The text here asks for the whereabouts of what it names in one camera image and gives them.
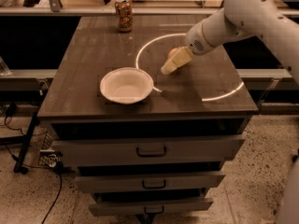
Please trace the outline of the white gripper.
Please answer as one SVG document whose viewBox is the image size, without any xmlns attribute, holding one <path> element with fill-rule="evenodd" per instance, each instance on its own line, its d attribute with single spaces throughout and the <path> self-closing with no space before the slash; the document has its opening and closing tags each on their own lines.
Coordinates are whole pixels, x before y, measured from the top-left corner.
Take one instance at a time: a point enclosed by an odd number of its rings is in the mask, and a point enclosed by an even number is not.
<svg viewBox="0 0 299 224">
<path fill-rule="evenodd" d="M 185 43 L 188 47 L 179 47 L 178 51 L 172 57 L 167 58 L 161 67 L 161 72 L 164 75 L 169 75 L 181 66 L 189 63 L 193 58 L 193 54 L 204 55 L 214 49 L 205 38 L 202 23 L 195 24 L 186 33 Z"/>
</svg>

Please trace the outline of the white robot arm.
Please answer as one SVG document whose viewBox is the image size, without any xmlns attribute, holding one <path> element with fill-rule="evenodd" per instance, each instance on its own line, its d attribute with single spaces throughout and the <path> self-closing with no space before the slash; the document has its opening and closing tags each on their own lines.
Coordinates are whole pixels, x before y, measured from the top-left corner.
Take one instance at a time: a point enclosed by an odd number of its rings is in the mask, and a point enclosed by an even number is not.
<svg viewBox="0 0 299 224">
<path fill-rule="evenodd" d="M 216 47 L 255 36 L 299 83 L 299 25 L 278 12 L 272 0 L 224 0 L 223 8 L 196 23 L 184 47 L 171 51 L 161 72 L 168 75 Z"/>
</svg>

